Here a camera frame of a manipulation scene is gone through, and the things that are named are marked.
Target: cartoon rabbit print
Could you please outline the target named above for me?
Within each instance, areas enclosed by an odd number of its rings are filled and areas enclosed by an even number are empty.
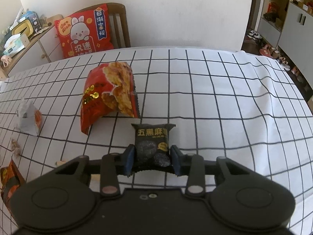
[[[89,28],[84,23],[84,16],[80,16],[78,19],[72,18],[71,39],[74,44],[81,40],[89,40],[89,33]]]

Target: white cabinet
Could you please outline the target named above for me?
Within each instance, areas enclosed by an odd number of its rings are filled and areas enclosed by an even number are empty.
[[[12,63],[0,71],[0,79],[62,59],[62,45],[57,36],[57,30],[51,26],[49,30],[33,37],[28,46],[12,58]]]
[[[310,47],[313,44],[309,25],[312,16],[293,3],[289,3],[288,12],[278,45],[304,74]]]
[[[43,49],[46,51],[46,54],[50,56],[52,51],[60,44],[57,29],[52,27],[39,39],[39,41],[41,42]]]
[[[261,34],[273,47],[277,46],[278,39],[281,35],[280,31],[263,18],[260,19],[258,33]]]
[[[60,43],[49,55],[49,58],[51,62],[55,62],[55,61],[63,59],[63,51],[62,51],[62,46]]]
[[[17,72],[25,71],[48,62],[49,61],[43,53],[42,48],[39,43],[36,42],[16,63],[16,65],[9,72],[8,76],[11,77]]]

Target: cabinet drawer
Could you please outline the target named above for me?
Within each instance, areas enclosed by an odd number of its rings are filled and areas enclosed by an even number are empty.
[[[61,44],[59,44],[54,51],[52,51],[52,53],[49,56],[51,62],[55,62],[58,60],[62,60],[63,59],[63,52],[62,52],[62,46]]]
[[[60,44],[57,29],[55,27],[52,27],[40,38],[40,42],[44,50],[46,51],[47,56],[49,56],[52,51]]]
[[[36,42],[16,63],[8,76],[11,77],[17,72],[26,71],[46,63],[48,63],[48,59],[44,56],[39,43]]]

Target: white snack bag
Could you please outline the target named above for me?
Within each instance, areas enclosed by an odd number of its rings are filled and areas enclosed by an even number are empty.
[[[41,112],[36,109],[32,101],[27,103],[24,98],[18,106],[17,111],[17,128],[21,132],[38,136],[41,123]]]

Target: table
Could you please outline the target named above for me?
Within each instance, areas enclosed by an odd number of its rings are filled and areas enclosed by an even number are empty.
[[[131,65],[139,119],[111,113],[100,118],[89,135],[80,131],[80,101],[88,72],[101,62]],[[33,101],[42,112],[39,137],[15,128],[19,100]],[[23,149],[14,161],[26,179],[49,172],[59,160],[79,155],[100,159],[133,144],[131,123],[174,123],[170,145],[206,160],[227,156],[267,176],[295,196],[288,227],[310,234],[313,218],[313,116],[300,92],[275,60],[262,56],[201,48],[149,47],[117,49],[73,57],[8,78],[0,86],[0,163],[10,162],[13,137]],[[158,171],[119,176],[121,190],[180,187],[186,177]],[[98,191],[97,182],[90,187]],[[206,190],[215,188],[206,176]],[[16,229],[6,207],[2,227]]]

